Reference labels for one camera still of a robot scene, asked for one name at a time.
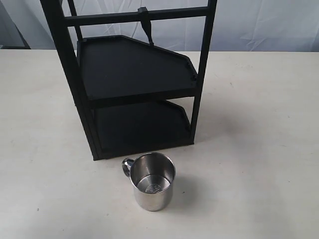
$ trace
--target white backdrop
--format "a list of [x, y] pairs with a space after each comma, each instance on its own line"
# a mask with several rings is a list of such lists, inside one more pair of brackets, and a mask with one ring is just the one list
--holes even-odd
[[[31, 48], [53, 49], [39, 0], [1, 0]], [[207, 0], [75, 0], [78, 14], [204, 6]], [[67, 1], [63, 9], [69, 15]], [[204, 18], [153, 21], [156, 45], [200, 50]], [[143, 41], [139, 23], [82, 27], [84, 36], [123, 34]], [[76, 36], [70, 29], [72, 40]], [[319, 51], [318, 0], [219, 0], [211, 50]]]

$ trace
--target lower shelf tray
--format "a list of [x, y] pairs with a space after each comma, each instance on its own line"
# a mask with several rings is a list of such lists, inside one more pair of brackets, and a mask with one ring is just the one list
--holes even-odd
[[103, 158], [193, 144], [181, 106], [167, 101], [96, 109]]

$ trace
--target table surface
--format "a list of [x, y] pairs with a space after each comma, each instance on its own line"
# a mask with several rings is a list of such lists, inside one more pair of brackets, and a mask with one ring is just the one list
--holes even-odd
[[148, 212], [123, 158], [92, 161], [56, 51], [1, 50], [0, 238], [317, 239], [318, 75], [318, 53], [211, 52], [195, 145], [161, 150], [174, 196]]

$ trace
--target mug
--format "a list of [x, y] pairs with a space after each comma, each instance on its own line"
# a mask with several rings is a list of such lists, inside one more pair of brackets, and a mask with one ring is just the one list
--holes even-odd
[[142, 208], [158, 211], [170, 203], [175, 178], [175, 166], [170, 158], [162, 153], [146, 153], [136, 160], [124, 159], [122, 168]]

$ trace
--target shelf tier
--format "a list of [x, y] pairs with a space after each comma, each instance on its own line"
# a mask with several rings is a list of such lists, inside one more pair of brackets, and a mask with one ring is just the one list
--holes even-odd
[[77, 57], [92, 109], [195, 95], [188, 57], [129, 37], [85, 38]]
[[193, 144], [181, 106], [168, 101], [94, 110], [103, 158]]

